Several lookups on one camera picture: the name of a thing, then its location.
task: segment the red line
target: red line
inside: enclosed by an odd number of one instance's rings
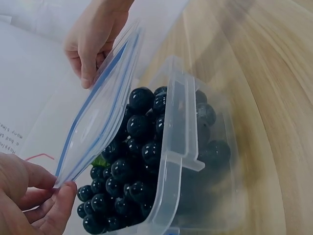
[[[46,156],[46,157],[48,157],[48,158],[50,158],[50,159],[52,159],[52,160],[55,160],[52,156],[49,156],[49,155],[47,155],[47,154],[45,154],[45,153],[41,153],[41,154],[38,154],[38,155],[36,155],[36,156],[32,156],[32,157],[30,157],[30,158],[27,158],[27,159],[25,159],[25,161],[29,161],[29,160],[31,160],[31,159],[34,159],[34,158],[37,158],[37,157],[40,157],[40,156]]]

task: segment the wood grain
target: wood grain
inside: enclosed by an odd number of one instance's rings
[[[313,234],[312,25],[311,0],[191,0],[143,76],[175,54],[231,102],[246,206],[227,235]]]

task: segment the plastic container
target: plastic container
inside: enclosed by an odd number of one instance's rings
[[[75,180],[116,135],[130,93],[141,35],[134,26],[106,61],[71,127],[56,172],[56,186]],[[154,91],[160,86],[168,86],[168,90],[154,206],[143,223],[107,234],[163,235],[185,229],[215,233],[235,228],[245,210],[229,103],[185,73],[181,60],[174,56],[164,62],[149,88]],[[211,139],[224,140],[231,149],[230,161],[222,171],[211,168],[206,159],[198,159],[198,90],[206,94],[217,114]]]

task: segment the green leaf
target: green leaf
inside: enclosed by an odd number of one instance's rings
[[[91,165],[96,166],[96,165],[101,165],[104,167],[108,167],[109,164],[103,159],[101,154],[91,163]]]

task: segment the container lid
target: container lid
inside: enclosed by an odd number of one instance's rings
[[[100,67],[96,82],[68,133],[55,187],[75,180],[113,140],[126,109],[143,30],[131,25]]]

